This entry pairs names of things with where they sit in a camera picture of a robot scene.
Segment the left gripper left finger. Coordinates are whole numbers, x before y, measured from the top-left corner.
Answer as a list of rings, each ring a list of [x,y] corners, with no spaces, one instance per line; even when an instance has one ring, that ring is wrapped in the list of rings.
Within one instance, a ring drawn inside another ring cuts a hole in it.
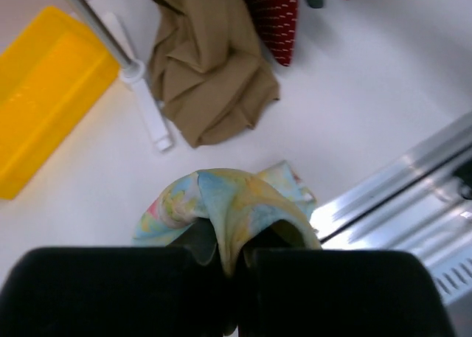
[[[225,293],[220,263],[184,247],[39,248],[1,289],[1,334],[225,336]]]

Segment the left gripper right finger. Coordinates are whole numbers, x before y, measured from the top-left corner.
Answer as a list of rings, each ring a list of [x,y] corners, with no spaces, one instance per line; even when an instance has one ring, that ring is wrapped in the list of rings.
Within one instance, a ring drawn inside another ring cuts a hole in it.
[[[258,249],[240,270],[241,336],[453,336],[429,272],[400,251]]]

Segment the floral pastel skirt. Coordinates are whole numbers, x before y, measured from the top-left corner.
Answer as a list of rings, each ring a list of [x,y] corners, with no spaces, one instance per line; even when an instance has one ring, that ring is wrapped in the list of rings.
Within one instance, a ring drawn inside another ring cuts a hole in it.
[[[292,167],[281,161],[259,173],[215,168],[196,170],[169,184],[136,225],[138,246],[167,246],[209,221],[223,272],[235,272],[243,247],[265,229],[273,229],[289,246],[320,249],[310,224],[314,194]]]

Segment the tan skirt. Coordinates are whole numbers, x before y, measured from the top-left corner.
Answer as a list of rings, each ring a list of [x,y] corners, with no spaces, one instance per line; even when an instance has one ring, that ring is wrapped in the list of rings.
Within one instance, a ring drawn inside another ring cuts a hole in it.
[[[243,0],[153,0],[161,21],[149,60],[164,115],[193,148],[254,128],[280,87]]]

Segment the left red polka-dot skirt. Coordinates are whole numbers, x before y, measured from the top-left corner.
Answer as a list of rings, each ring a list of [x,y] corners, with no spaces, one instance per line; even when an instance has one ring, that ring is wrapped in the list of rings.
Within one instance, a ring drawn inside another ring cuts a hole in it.
[[[278,64],[289,66],[294,53],[298,0],[244,0],[260,39]]]

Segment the yellow plastic tray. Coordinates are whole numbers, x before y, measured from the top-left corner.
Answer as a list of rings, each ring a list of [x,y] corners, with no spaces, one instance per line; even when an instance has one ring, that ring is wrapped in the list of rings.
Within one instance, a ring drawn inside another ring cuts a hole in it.
[[[117,78],[94,33],[43,9],[1,54],[1,198],[14,199]]]

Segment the white metal clothes rack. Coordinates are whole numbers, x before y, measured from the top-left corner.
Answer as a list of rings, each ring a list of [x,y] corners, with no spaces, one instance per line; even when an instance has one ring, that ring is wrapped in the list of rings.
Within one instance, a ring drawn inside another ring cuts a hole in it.
[[[128,54],[127,49],[119,43],[128,41],[119,19],[109,13],[103,21],[86,0],[68,1],[81,20],[91,28],[120,65],[119,77],[135,94],[139,112],[155,148],[161,152],[170,149],[173,146],[173,140],[158,103],[150,91],[147,82],[147,67],[133,54]]]

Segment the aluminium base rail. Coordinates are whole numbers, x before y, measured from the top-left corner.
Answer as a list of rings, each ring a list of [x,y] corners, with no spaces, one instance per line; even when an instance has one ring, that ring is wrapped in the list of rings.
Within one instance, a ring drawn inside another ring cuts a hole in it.
[[[326,249],[409,251],[436,265],[471,245],[471,115],[337,199],[312,227]]]

